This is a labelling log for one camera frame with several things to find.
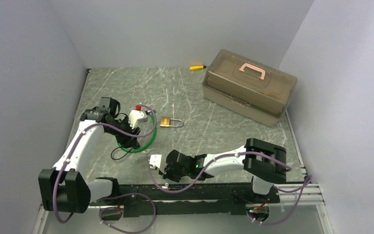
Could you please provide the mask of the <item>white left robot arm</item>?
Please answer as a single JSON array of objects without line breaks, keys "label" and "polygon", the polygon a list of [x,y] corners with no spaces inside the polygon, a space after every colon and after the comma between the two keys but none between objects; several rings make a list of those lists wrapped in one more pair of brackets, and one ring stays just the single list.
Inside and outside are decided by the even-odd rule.
[{"label": "white left robot arm", "polygon": [[80,173],[104,134],[114,136],[125,148],[139,148],[137,124],[147,120],[146,113],[138,106],[118,119],[119,110],[117,100],[102,97],[98,106],[81,114],[78,130],[63,156],[51,169],[43,169],[38,175],[45,210],[82,214],[92,202],[103,199],[113,205],[119,201],[121,192],[116,178],[98,177],[86,182]]}]

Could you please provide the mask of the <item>small silver key pair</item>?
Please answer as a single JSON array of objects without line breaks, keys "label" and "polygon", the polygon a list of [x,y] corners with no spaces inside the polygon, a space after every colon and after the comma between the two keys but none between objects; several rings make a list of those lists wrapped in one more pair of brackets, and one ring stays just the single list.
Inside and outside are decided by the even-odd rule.
[{"label": "small silver key pair", "polygon": [[153,151],[154,150],[154,148],[151,148],[151,149],[145,149],[144,151],[143,151],[143,153],[145,153],[145,154],[149,154],[151,151]]}]

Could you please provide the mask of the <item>brass padlock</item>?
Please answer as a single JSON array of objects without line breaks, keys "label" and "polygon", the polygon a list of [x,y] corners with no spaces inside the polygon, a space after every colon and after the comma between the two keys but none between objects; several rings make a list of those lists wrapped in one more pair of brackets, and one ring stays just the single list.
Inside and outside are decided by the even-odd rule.
[{"label": "brass padlock", "polygon": [[171,117],[161,117],[160,127],[180,128],[183,126],[184,126],[184,122],[181,119],[174,119]]}]

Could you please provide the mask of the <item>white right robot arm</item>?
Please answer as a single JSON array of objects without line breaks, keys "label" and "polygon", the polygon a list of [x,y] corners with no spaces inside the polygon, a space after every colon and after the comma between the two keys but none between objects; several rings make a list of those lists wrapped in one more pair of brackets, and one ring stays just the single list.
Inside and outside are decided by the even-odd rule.
[{"label": "white right robot arm", "polygon": [[232,171],[252,174],[249,197],[254,202],[265,199],[274,184],[286,182],[292,168],[286,163],[286,149],[263,140],[248,138],[245,145],[220,154],[188,156],[172,150],[167,156],[151,156],[150,168],[157,169],[163,179],[179,182],[183,177],[196,181]]}]

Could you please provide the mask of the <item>green cable lock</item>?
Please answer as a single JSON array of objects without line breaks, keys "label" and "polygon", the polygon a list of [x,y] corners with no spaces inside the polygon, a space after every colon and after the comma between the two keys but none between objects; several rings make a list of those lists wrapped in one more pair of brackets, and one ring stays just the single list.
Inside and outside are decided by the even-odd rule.
[{"label": "green cable lock", "polygon": [[[148,137],[148,136],[151,135],[148,143],[146,143],[144,146],[140,146],[138,140],[140,138],[143,138],[142,136],[141,137],[130,137],[130,136],[127,136],[127,135],[120,134],[119,136],[115,137],[116,141],[117,141],[117,144],[118,144],[118,147],[123,147],[123,148],[134,147],[134,150],[132,151],[131,154],[140,153],[140,152],[144,151],[150,145],[152,145],[152,143],[155,140],[155,137],[156,137],[156,134],[157,134],[157,117],[156,117],[155,110],[152,110],[152,111],[150,110],[150,111],[145,111],[145,112],[146,112],[147,116],[150,116],[151,122],[153,124],[153,129],[151,131],[145,133],[145,137]],[[124,117],[124,119],[120,120],[119,122],[129,125],[128,116]],[[129,129],[131,131],[130,133],[133,134],[133,135],[139,135],[140,134],[140,128],[138,128],[138,127],[135,130],[133,130],[131,128],[131,126],[129,125]]]}]

